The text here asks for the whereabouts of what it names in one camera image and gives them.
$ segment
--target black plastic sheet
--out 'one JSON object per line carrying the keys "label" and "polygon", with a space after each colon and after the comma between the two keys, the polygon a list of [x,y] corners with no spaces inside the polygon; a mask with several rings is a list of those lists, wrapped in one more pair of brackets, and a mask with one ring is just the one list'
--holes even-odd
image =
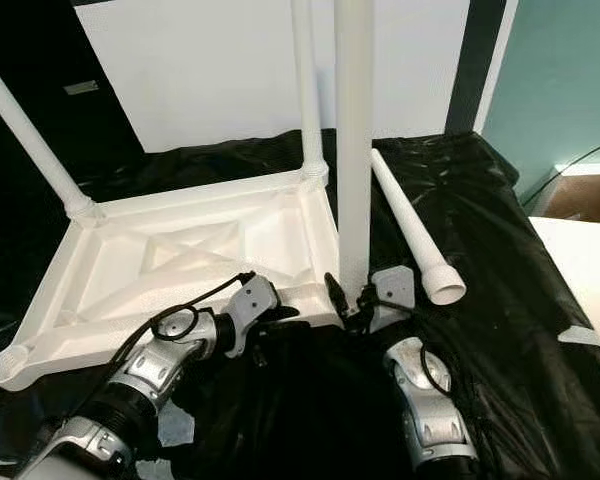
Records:
{"label": "black plastic sheet", "polygon": [[[335,214],[335,133],[325,131],[323,141]],[[569,326],[589,323],[517,203],[515,170],[476,134],[374,146],[467,284],[460,302],[436,310],[425,340],[471,379],[480,408],[469,421],[488,429],[501,465],[494,471],[503,478],[600,478],[600,348],[557,341]],[[104,201],[300,164],[294,131],[147,156],[79,180]],[[372,270],[398,263],[413,268],[375,181],[371,208]],[[14,218],[10,234],[0,238],[0,349],[66,226],[59,202],[46,191]],[[417,301],[430,305],[419,285]],[[198,416],[200,443],[188,452],[191,465],[198,463],[188,470],[176,456],[176,471],[183,478],[226,478],[242,467],[266,476],[287,464],[292,477],[342,472],[360,478],[375,471],[390,478],[404,464],[408,478],[381,368],[333,329],[294,330],[276,339],[259,347],[267,367],[246,355],[190,372],[175,400]],[[71,411],[97,374],[86,369],[45,377],[15,394],[0,390],[0,458],[22,459],[42,420]]]}

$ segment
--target white pole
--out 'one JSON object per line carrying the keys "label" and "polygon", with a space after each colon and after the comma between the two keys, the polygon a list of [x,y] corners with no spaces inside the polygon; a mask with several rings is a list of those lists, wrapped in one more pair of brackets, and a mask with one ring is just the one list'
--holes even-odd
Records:
{"label": "white pole", "polygon": [[340,283],[349,302],[369,273],[373,1],[336,0]]}
{"label": "white pole", "polygon": [[80,191],[1,78],[0,116],[60,197],[67,215],[75,218],[92,214],[93,201]]}
{"label": "white pole", "polygon": [[375,148],[371,151],[373,172],[389,202],[400,230],[422,272],[422,286],[436,305],[457,302],[467,291],[462,278],[447,264],[409,199]]}
{"label": "white pole", "polygon": [[326,183],[329,167],[322,156],[311,0],[291,0],[291,15],[302,117],[302,152],[304,155],[302,170],[307,177],[323,177],[324,183]]}

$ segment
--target electrical cable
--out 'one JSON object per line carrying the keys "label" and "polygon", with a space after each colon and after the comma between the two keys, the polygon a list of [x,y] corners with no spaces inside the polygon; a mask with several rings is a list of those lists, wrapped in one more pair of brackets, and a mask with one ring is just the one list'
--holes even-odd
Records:
{"label": "electrical cable", "polygon": [[431,386],[435,388],[438,392],[440,392],[445,397],[451,397],[451,392],[442,388],[442,386],[433,378],[433,375],[431,375],[431,370],[429,370],[426,355],[427,349],[424,347],[424,345],[422,345],[422,347],[420,347],[420,365],[422,366],[424,376],[427,377],[427,380],[429,381]]}
{"label": "electrical cable", "polygon": [[159,313],[155,314],[154,316],[152,316],[151,318],[149,318],[146,322],[144,322],[142,325],[140,325],[140,327],[138,327],[131,335],[129,335],[129,337],[127,337],[127,339],[120,346],[120,348],[118,348],[118,350],[116,350],[116,352],[113,354],[113,357],[111,357],[111,360],[109,360],[105,364],[106,366],[105,366],[104,373],[102,373],[100,375],[100,378],[96,383],[96,386],[91,390],[91,392],[85,397],[85,399],[74,410],[74,415],[84,405],[86,405],[87,402],[89,400],[91,400],[91,398],[93,398],[95,393],[98,390],[100,390],[100,388],[102,388],[102,386],[105,384],[105,382],[111,377],[113,372],[115,370],[117,370],[122,365],[122,363],[126,360],[127,356],[129,355],[131,350],[133,350],[133,348],[137,345],[137,343],[140,341],[142,336],[149,329],[152,329],[153,327],[155,327],[158,324],[158,322],[160,322],[160,320],[162,320],[165,317],[168,317],[169,315],[171,315],[173,313],[183,310],[183,309],[195,310],[193,308],[193,305],[195,305],[196,303],[200,303],[203,300],[206,300],[207,298],[212,297],[213,295],[217,294],[218,292],[221,292],[222,290],[224,290],[225,288],[229,287],[230,285],[232,285],[233,283],[235,283],[237,281],[240,281],[240,283],[242,283],[244,285],[246,282],[251,280],[254,276],[255,276],[255,272],[239,273],[239,274],[233,276],[232,278],[230,278],[229,280],[227,280],[226,282],[218,285],[217,287],[209,290],[206,293],[203,293],[199,297],[196,297],[193,300],[189,300],[188,302],[185,302],[185,303],[182,303],[179,305],[173,305],[171,307],[165,308],[161,312],[159,312]]}
{"label": "electrical cable", "polygon": [[569,164],[567,164],[566,167],[564,167],[561,171],[559,171],[558,173],[554,174],[551,176],[551,178],[549,178],[549,180],[547,180],[546,182],[544,182],[534,193],[533,195],[531,195],[529,198],[527,198],[523,203],[522,206],[526,207],[531,200],[533,200],[534,198],[536,198],[540,193],[542,193],[542,191],[547,188],[547,186],[549,186],[549,184],[551,184],[551,182],[553,182],[556,178],[558,178],[560,175],[562,175],[564,172],[566,172],[567,170],[569,170],[571,167],[573,167],[574,165],[580,163],[582,160],[585,160],[586,158],[589,158],[591,155],[593,155],[596,152],[600,151],[600,146],[594,148],[593,150],[588,151],[587,153],[585,153],[584,155],[581,155],[580,157],[576,158],[575,160],[571,161]]}
{"label": "electrical cable", "polygon": [[401,312],[406,312],[406,313],[413,313],[413,311],[414,311],[413,308],[405,307],[404,305],[400,305],[399,303],[388,302],[386,300],[378,299],[377,304],[380,305],[381,307],[389,307],[389,308],[393,308],[394,310],[400,310]]}

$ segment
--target black cable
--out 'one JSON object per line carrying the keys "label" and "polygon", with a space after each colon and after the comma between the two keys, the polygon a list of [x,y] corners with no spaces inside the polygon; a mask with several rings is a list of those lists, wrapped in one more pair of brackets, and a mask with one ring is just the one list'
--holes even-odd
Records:
{"label": "black cable", "polygon": [[159,324],[158,323],[154,323],[151,326],[151,333],[153,334],[153,336],[155,338],[157,338],[158,340],[164,340],[165,342],[175,342],[177,340],[180,340],[184,337],[186,337],[187,335],[189,335],[191,333],[191,331],[196,328],[196,325],[198,325],[198,320],[200,318],[200,314],[198,313],[198,309],[196,307],[194,307],[193,305],[185,307],[181,310],[178,310],[179,312],[182,312],[184,310],[188,310],[189,312],[191,312],[193,314],[193,318],[191,319],[191,323],[187,326],[187,328],[185,328],[182,332],[176,334],[176,335],[171,335],[170,333],[160,333],[159,330]]}
{"label": "black cable", "polygon": [[153,317],[149,318],[149,320],[147,320],[146,322],[144,322],[131,335],[129,335],[129,337],[124,341],[124,343],[120,346],[120,348],[118,348],[118,350],[116,350],[116,352],[113,354],[113,357],[111,357],[111,360],[109,360],[105,364],[106,366],[105,366],[104,373],[100,376],[100,379],[96,383],[96,386],[85,397],[85,399],[82,402],[80,402],[80,404],[78,405],[78,407],[74,411],[74,415],[89,400],[91,400],[91,398],[93,398],[93,396],[95,395],[95,393],[98,390],[100,390],[100,388],[102,388],[102,386],[106,383],[107,380],[109,380],[109,378],[111,377],[111,375],[113,374],[113,372],[115,370],[117,370],[122,365],[122,363],[126,360],[127,356],[129,355],[129,353],[131,352],[131,350],[133,350],[133,348],[136,346],[136,344],[138,343],[138,341],[140,341],[140,339],[142,338],[142,336],[149,329],[151,329],[154,326],[156,326],[160,320],[162,320],[163,318],[165,318],[165,317],[167,317],[167,316],[169,316],[169,315],[171,315],[171,314],[173,314],[175,312],[183,310],[185,308],[189,308],[189,309],[192,308],[193,305],[195,305],[196,303],[200,303],[203,300],[206,300],[207,298],[212,297],[216,293],[224,290],[225,288],[229,287],[231,284],[233,284],[233,283],[235,283],[237,281],[240,281],[240,283],[242,283],[244,285],[247,281],[251,280],[254,276],[255,276],[255,272],[239,273],[239,274],[235,275],[234,277],[230,278],[229,280],[227,280],[226,282],[218,285],[217,287],[209,290],[206,293],[203,293],[199,297],[196,297],[193,300],[189,300],[188,302],[185,302],[185,303],[182,303],[182,304],[179,304],[179,305],[173,305],[171,307],[165,308],[161,312],[159,312],[159,313],[155,314]]}
{"label": "black cable", "polygon": [[406,313],[413,313],[415,311],[415,308],[405,307],[404,305],[400,305],[399,303],[388,302],[386,300],[378,299],[377,304],[381,307],[389,307],[393,308],[394,310],[400,310],[401,312]]}
{"label": "black cable", "polygon": [[427,349],[424,348],[424,345],[420,347],[420,365],[422,366],[422,371],[424,372],[424,376],[427,377],[429,383],[433,388],[435,388],[438,392],[440,392],[445,397],[451,397],[451,392],[442,388],[442,386],[435,381],[433,375],[431,375],[431,371],[429,370],[429,365],[427,365]]}
{"label": "black cable", "polygon": [[574,165],[576,165],[577,163],[580,163],[582,160],[590,157],[591,155],[593,155],[596,152],[600,151],[600,146],[594,148],[593,150],[588,151],[587,153],[585,153],[584,155],[576,158],[575,160],[573,160],[572,162],[570,162],[566,167],[564,167],[561,171],[559,171],[558,173],[554,174],[551,178],[549,178],[549,180],[547,180],[546,182],[544,182],[542,184],[542,186],[540,186],[540,188],[538,188],[533,195],[531,195],[529,198],[527,198],[523,203],[522,206],[526,207],[529,202],[531,202],[531,200],[533,200],[534,198],[536,198],[540,193],[542,193],[542,191],[547,188],[547,186],[553,182],[556,178],[558,178],[560,175],[562,175],[564,172],[566,172],[567,170],[569,170],[571,167],[573,167]]}

